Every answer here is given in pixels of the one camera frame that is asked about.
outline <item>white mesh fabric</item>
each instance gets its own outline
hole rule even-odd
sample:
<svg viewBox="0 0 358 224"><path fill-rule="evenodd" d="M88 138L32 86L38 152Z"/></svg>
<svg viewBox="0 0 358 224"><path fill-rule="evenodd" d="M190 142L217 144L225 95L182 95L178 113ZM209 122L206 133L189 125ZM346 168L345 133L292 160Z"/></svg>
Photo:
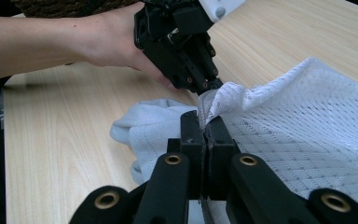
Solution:
<svg viewBox="0 0 358 224"><path fill-rule="evenodd" d="M221 116L253 153L305 198L330 188L358 202L358 84L307 59L266 86L227 83L199 98L201 128Z"/></svg>

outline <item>light wood surface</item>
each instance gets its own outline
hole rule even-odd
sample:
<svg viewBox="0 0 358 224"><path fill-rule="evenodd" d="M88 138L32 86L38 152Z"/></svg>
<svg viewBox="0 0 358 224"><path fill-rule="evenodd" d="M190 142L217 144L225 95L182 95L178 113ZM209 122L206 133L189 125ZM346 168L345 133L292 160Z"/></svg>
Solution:
<svg viewBox="0 0 358 224"><path fill-rule="evenodd" d="M224 81L263 85L308 57L358 81L358 6L343 0L248 0L209 32ZM86 63L14 76L5 87L7 223L67 223L93 190L132 190L131 149L109 136L140 101L168 91L130 68Z"/></svg>

